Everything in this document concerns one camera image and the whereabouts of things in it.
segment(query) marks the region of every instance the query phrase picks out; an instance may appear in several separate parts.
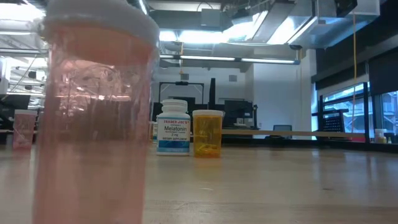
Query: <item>wooden tabletop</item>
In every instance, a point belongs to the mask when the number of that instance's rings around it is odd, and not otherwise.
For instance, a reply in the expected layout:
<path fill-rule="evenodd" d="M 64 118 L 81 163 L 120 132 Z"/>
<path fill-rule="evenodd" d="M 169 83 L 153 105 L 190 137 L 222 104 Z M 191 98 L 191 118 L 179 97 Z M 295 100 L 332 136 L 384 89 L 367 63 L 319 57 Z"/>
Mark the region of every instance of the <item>wooden tabletop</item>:
<path fill-rule="evenodd" d="M 0 152 L 0 223 L 30 224 L 35 161 Z M 149 151 L 144 223 L 398 223 L 398 157 L 224 147 L 222 159 Z"/>

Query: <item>light fixture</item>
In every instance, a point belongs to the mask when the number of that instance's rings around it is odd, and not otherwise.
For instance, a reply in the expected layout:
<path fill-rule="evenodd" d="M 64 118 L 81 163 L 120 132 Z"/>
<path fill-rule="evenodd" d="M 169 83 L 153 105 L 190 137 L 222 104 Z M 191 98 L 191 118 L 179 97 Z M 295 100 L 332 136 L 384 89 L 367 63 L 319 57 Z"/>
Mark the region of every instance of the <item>light fixture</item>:
<path fill-rule="evenodd" d="M 42 93 L 15 93 L 15 92 L 8 92 L 7 95 L 30 95 L 30 96 L 39 96 L 45 97 Z"/>
<path fill-rule="evenodd" d="M 228 61 L 232 62 L 235 58 L 232 57 L 206 57 L 206 56 L 188 56 L 188 55 L 181 55 L 181 59 L 189 59 L 189 60 L 216 60 L 216 61 Z"/>
<path fill-rule="evenodd" d="M 315 16 L 308 22 L 303 28 L 301 28 L 292 38 L 290 38 L 287 43 L 292 44 L 297 38 L 299 38 L 308 28 L 312 26 L 316 21 L 318 21 L 318 16 Z"/>
<path fill-rule="evenodd" d="M 147 8 L 145 7 L 145 4 L 144 4 L 144 0 L 139 0 L 139 5 L 141 7 L 141 10 L 144 12 L 144 14 L 145 15 L 148 14 Z"/>
<path fill-rule="evenodd" d="M 185 30 L 181 33 L 178 41 L 191 44 L 219 44 L 227 42 L 228 38 L 221 32 Z"/>
<path fill-rule="evenodd" d="M 268 11 L 262 11 L 260 13 L 253 15 L 254 24 L 253 24 L 252 29 L 246 34 L 245 40 L 253 39 L 254 35 L 259 30 L 262 22 L 264 22 L 264 19 L 266 19 L 267 14 L 268 14 Z"/>
<path fill-rule="evenodd" d="M 28 31 L 18 31 L 18 30 L 0 30 L 0 35 L 30 35 L 31 32 Z"/>
<path fill-rule="evenodd" d="M 278 59 L 266 59 L 266 58 L 242 58 L 242 62 L 252 63 L 283 63 L 283 64 L 295 64 L 294 60 L 278 60 Z"/>
<path fill-rule="evenodd" d="M 172 30 L 161 30 L 159 39 L 160 41 L 177 41 L 177 36 Z"/>
<path fill-rule="evenodd" d="M 161 59 L 173 59 L 174 56 L 173 55 L 160 55 Z"/>
<path fill-rule="evenodd" d="M 192 55 L 161 55 L 162 59 L 175 60 L 210 60 L 219 62 L 249 62 L 249 63 L 276 63 L 286 65 L 298 65 L 300 61 L 296 60 L 280 60 L 272 58 L 233 58 L 233 57 L 210 57 L 210 56 L 192 56 Z"/>

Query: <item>pink plastic cup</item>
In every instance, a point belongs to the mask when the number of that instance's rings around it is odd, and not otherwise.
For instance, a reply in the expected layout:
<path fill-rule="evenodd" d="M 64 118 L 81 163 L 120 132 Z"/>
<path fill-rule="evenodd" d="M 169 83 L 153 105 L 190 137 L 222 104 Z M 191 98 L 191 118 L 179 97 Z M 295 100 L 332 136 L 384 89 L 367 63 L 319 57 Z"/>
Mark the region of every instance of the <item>pink plastic cup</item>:
<path fill-rule="evenodd" d="M 13 150 L 31 150 L 37 112 L 15 110 Z"/>

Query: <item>small bottle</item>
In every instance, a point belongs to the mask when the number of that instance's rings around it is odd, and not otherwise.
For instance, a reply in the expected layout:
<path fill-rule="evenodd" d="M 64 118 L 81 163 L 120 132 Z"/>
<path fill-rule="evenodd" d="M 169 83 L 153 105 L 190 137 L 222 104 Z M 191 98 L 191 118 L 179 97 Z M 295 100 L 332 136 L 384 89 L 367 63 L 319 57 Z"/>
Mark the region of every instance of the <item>small bottle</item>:
<path fill-rule="evenodd" d="M 189 156 L 191 117 L 184 100 L 164 100 L 158 116 L 157 155 Z"/>
<path fill-rule="evenodd" d="M 387 143 L 387 139 L 384 136 L 384 129 L 375 129 L 374 130 L 374 140 L 376 143 L 381 143 L 381 144 Z"/>

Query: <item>plastic cup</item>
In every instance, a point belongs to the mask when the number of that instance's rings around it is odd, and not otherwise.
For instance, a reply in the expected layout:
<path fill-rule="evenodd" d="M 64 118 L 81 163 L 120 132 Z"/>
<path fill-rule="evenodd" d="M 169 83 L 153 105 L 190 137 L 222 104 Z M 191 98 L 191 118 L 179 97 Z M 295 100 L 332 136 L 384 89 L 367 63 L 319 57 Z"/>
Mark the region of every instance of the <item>plastic cup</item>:
<path fill-rule="evenodd" d="M 15 110 L 13 150 L 31 150 L 37 112 Z"/>
<path fill-rule="evenodd" d="M 197 158 L 220 158 L 223 112 L 196 110 L 193 112 L 193 151 Z"/>
<path fill-rule="evenodd" d="M 142 223 L 159 28 L 126 1 L 51 0 L 42 33 L 50 75 L 32 223 Z"/>

